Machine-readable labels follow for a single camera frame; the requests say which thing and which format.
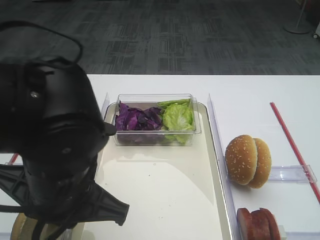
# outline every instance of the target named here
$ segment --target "sesame seed bun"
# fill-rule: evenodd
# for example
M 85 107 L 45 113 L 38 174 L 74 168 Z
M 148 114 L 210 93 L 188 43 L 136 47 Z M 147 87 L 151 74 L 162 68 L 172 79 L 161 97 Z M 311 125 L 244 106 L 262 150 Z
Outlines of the sesame seed bun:
M 249 135 L 234 138 L 226 147 L 225 161 L 231 180 L 247 185 L 255 176 L 258 152 L 255 140 Z
M 269 178 L 271 171 L 271 154 L 268 145 L 259 138 L 254 138 L 257 150 L 257 165 L 253 179 L 248 183 L 248 186 L 253 189 L 261 188 Z

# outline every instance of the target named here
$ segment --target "white table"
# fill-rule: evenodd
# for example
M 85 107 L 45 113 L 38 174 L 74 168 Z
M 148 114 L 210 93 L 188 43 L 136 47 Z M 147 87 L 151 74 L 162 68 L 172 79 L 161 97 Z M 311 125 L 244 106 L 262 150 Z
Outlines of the white table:
M 269 105 L 275 102 L 304 160 L 320 179 L 320 76 L 89 75 L 89 79 L 100 108 L 107 92 L 111 103 L 119 94 L 191 93 L 198 102 L 207 104 L 210 94 L 224 148 L 235 136 L 249 134 L 268 143 L 272 156 L 276 156 L 274 165 L 298 165 Z M 8 158 L 2 155 L 0 162 Z M 15 203 L 2 194 L 0 204 Z M 316 201 L 305 208 L 320 209 Z M 14 220 L 14 214 L 1 213 L 0 233 L 10 232 Z

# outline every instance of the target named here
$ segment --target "hamburger bun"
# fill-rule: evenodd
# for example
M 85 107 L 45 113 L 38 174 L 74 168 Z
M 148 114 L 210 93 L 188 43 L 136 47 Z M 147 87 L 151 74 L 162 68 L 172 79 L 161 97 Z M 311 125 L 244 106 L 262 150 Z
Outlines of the hamburger bun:
M 255 176 L 258 159 L 254 139 L 249 135 L 234 138 L 226 147 L 225 161 L 231 180 L 247 185 Z
M 36 227 L 38 220 L 26 217 L 23 213 L 19 213 L 16 217 L 12 231 L 10 240 L 30 240 L 32 239 L 32 234 Z M 54 224 L 46 224 L 41 232 L 41 236 L 39 240 L 45 240 L 49 235 L 51 235 L 54 231 L 56 231 L 58 226 Z
M 255 175 L 248 183 L 248 186 L 253 189 L 259 189 L 268 181 L 272 160 L 268 145 L 259 138 L 254 138 L 254 142 L 258 152 L 258 158 Z
M 271 155 L 268 145 L 259 138 L 234 138 L 226 147 L 225 161 L 229 178 L 240 185 L 259 189 L 269 178 Z

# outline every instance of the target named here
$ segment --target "purple cabbage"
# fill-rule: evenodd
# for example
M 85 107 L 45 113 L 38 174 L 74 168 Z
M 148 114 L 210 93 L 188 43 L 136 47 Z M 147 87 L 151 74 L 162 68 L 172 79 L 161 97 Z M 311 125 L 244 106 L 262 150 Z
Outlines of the purple cabbage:
M 162 127 L 161 109 L 150 107 L 141 110 L 119 103 L 119 115 L 115 116 L 117 131 L 158 131 Z

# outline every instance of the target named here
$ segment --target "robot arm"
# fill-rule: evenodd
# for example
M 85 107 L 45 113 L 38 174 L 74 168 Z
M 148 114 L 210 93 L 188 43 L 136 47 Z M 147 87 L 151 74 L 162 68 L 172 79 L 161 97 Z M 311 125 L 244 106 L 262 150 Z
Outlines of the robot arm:
M 0 24 L 0 32 L 21 26 L 53 32 L 22 21 Z M 0 153 L 18 153 L 23 162 L 0 165 L 0 188 L 21 205 L 0 211 L 37 219 L 32 240 L 45 223 L 60 226 L 48 239 L 79 222 L 122 225 L 129 209 L 94 182 L 97 154 L 116 129 L 103 121 L 90 81 L 76 64 L 81 44 L 68 39 L 80 46 L 74 61 L 0 62 Z

